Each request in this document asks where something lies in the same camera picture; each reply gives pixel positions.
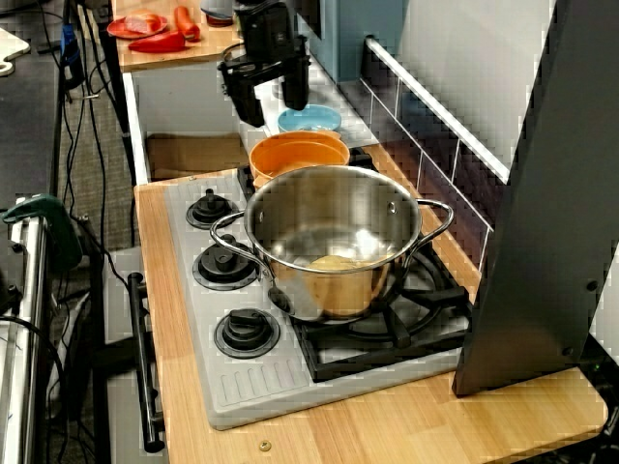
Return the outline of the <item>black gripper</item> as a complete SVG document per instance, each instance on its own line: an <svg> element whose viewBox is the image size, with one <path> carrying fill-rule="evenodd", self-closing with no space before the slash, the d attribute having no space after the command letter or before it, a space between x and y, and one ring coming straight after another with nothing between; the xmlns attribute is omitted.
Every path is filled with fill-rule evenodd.
<svg viewBox="0 0 619 464"><path fill-rule="evenodd" d="M239 118L255 127L265 124L254 86L282 77L288 108L303 110L309 101L310 58L306 38L293 34L289 10L282 1L236 1L233 6L244 53L221 55L219 70Z"/></svg>

